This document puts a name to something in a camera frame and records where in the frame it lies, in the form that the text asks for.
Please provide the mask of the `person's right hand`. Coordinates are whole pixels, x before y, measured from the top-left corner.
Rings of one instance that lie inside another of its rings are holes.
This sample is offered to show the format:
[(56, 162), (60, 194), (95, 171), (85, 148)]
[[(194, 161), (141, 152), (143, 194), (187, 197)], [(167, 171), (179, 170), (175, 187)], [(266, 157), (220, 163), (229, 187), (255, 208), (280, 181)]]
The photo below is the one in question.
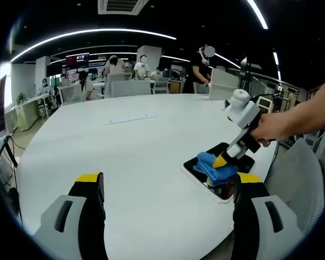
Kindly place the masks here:
[(251, 131), (251, 136), (262, 146), (268, 147), (282, 135), (281, 119), (280, 113), (262, 114), (258, 126)]

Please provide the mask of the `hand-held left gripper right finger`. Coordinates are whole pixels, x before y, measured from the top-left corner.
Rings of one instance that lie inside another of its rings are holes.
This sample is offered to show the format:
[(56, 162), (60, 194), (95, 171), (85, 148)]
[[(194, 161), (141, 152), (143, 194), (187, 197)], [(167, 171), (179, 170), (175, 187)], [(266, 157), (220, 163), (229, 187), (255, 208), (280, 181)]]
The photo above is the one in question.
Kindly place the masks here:
[(302, 240), (295, 212), (258, 176), (238, 172), (233, 201), (232, 259), (284, 259)]

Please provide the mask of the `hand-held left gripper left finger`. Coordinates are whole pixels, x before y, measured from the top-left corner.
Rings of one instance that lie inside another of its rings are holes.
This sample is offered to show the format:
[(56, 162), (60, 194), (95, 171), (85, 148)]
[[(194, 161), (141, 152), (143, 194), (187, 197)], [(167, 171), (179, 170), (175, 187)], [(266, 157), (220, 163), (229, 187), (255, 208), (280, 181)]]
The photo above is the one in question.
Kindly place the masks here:
[(103, 173), (83, 174), (43, 212), (34, 240), (53, 259), (107, 259), (104, 198)]

